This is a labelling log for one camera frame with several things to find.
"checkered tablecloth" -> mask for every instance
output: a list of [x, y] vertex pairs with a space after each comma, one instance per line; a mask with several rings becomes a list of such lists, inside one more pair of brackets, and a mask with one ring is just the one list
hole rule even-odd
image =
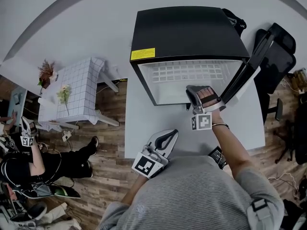
[[[48, 86], [42, 94], [43, 99], [55, 104], [56, 110], [48, 105], [40, 105], [40, 125], [47, 130], [55, 128], [58, 123], [81, 120], [89, 120], [95, 125], [98, 121], [95, 112], [97, 79], [103, 66], [103, 60], [92, 57], [61, 69], [58, 72], [58, 80]], [[61, 104], [57, 98], [57, 93], [63, 85], [71, 87], [67, 105]]]

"mini fridge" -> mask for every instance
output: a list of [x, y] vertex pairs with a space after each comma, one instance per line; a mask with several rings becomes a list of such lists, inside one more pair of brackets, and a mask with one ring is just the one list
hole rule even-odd
[[189, 103], [187, 85], [209, 85], [226, 104], [257, 75], [272, 40], [250, 57], [220, 8], [150, 9], [137, 13], [130, 63], [154, 105]]

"gray shirt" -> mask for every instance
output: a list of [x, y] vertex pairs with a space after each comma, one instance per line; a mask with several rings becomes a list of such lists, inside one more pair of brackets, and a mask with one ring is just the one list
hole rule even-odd
[[279, 228], [283, 202], [256, 169], [244, 168], [234, 180], [211, 157], [178, 157], [141, 187], [131, 206], [111, 203], [97, 229], [249, 229], [247, 208], [259, 198], [275, 207]]

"chair base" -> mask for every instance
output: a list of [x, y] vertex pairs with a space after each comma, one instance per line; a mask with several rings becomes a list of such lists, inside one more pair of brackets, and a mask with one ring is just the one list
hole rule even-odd
[[287, 135], [283, 136], [276, 131], [273, 132], [275, 136], [278, 136], [280, 139], [285, 141], [285, 149], [281, 153], [280, 157], [275, 160], [275, 163], [277, 164], [286, 154], [287, 151], [290, 152], [290, 157], [287, 159], [287, 161], [292, 161], [293, 159], [293, 151], [294, 151], [294, 146], [293, 146], [293, 133], [292, 133], [292, 127], [294, 126], [294, 123], [291, 123], [289, 120], [286, 121], [286, 128], [287, 128]]

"box top panel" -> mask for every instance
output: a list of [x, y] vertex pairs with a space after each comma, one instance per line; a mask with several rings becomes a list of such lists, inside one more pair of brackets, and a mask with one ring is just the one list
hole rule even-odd
[[166, 7], [139, 11], [131, 50], [152, 48], [154, 53], [143, 58], [249, 58], [240, 36], [222, 9], [213, 7]]

